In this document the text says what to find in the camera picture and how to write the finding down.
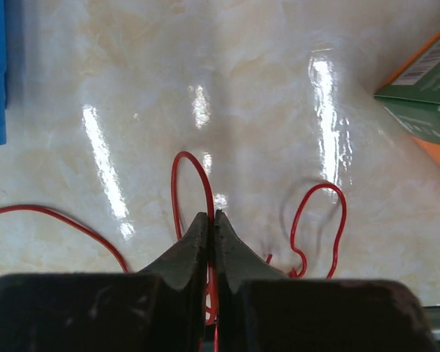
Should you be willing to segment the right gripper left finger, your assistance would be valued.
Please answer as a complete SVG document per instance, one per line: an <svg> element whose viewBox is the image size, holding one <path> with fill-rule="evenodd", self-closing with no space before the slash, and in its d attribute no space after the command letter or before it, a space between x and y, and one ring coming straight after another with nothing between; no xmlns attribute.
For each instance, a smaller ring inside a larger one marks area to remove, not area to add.
<svg viewBox="0 0 440 352"><path fill-rule="evenodd" d="M132 274L0 276L0 351L198 351L208 216Z"/></svg>

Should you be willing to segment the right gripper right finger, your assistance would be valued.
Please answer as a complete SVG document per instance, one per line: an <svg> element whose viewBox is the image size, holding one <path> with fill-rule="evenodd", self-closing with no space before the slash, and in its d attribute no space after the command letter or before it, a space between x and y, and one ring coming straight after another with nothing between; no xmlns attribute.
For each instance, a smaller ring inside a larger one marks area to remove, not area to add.
<svg viewBox="0 0 440 352"><path fill-rule="evenodd" d="M438 351L418 298L391 280L291 279L213 225L222 351Z"/></svg>

